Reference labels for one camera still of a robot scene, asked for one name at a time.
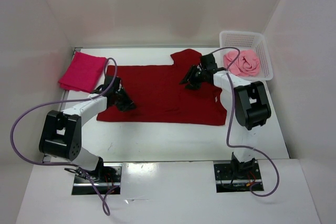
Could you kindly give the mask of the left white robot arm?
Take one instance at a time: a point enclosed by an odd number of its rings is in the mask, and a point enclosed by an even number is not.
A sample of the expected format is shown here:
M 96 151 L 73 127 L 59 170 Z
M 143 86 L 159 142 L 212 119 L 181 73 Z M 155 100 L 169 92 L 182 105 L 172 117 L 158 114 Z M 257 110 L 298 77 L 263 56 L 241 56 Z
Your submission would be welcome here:
M 64 159 L 86 171 L 93 182 L 104 178 L 107 169 L 103 159 L 82 147 L 82 127 L 93 117 L 115 107 L 120 112 L 136 108 L 119 77 L 106 76 L 86 99 L 63 111 L 52 110 L 46 115 L 39 142 L 39 151 Z

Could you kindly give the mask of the magenta t shirt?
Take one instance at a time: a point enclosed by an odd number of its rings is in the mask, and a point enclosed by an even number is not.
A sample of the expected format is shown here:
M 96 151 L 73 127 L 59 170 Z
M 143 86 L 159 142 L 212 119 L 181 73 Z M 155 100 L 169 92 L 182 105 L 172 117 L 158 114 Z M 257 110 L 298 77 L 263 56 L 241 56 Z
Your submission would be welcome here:
M 71 64 L 58 83 L 64 90 L 91 93 L 102 75 L 105 64 L 106 58 L 75 52 Z

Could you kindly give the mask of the dark red t shirt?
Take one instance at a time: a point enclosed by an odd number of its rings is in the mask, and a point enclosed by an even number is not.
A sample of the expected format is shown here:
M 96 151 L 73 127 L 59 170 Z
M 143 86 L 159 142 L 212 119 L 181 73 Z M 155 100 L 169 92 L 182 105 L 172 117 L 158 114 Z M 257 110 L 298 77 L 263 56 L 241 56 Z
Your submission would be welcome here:
M 200 89 L 189 90 L 180 84 L 200 57 L 200 52 L 185 49 L 171 54 L 172 65 L 109 66 L 107 73 L 118 74 L 136 108 L 121 112 L 112 106 L 97 120 L 224 125 L 227 111 L 220 102 L 220 88 L 203 83 Z

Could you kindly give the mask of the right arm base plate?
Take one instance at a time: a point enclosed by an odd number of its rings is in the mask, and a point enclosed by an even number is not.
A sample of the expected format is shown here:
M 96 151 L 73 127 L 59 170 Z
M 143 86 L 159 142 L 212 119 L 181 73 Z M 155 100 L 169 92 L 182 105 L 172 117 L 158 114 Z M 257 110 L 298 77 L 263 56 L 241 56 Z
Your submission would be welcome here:
M 217 193 L 264 191 L 259 164 L 254 162 L 252 168 L 236 175 L 230 161 L 214 162 L 214 174 Z

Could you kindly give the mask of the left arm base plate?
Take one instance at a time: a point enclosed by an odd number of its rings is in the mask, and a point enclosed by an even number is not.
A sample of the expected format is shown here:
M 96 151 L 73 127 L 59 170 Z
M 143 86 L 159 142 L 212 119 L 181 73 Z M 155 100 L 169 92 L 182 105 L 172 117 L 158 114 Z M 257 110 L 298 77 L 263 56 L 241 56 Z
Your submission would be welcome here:
M 100 178 L 91 177 L 94 185 L 102 195 L 105 195 L 109 190 L 111 190 L 110 194 L 119 195 L 121 190 L 121 175 L 123 164 L 104 163 L 104 167 L 107 170 L 104 175 L 102 175 Z M 71 192 L 72 195 L 82 196 L 96 194 L 90 181 L 88 181 L 80 171 L 70 168 L 68 168 L 67 171 L 75 175 Z

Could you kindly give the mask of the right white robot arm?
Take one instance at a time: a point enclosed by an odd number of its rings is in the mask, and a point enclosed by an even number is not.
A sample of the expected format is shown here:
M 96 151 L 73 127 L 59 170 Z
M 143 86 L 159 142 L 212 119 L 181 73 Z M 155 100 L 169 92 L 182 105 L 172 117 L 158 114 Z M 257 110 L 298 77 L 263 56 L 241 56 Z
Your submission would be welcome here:
M 220 100 L 230 105 L 226 144 L 233 149 L 230 172 L 234 178 L 243 178 L 253 171 L 255 155 L 270 157 L 257 149 L 257 136 L 271 116 L 271 108 L 265 86 L 260 81 L 247 81 L 233 73 L 240 55 L 235 56 L 224 67 L 218 67 L 213 54 L 203 55 L 197 65 L 192 65 L 181 84 L 189 90 L 198 90 L 203 83 L 227 91 L 227 98 Z

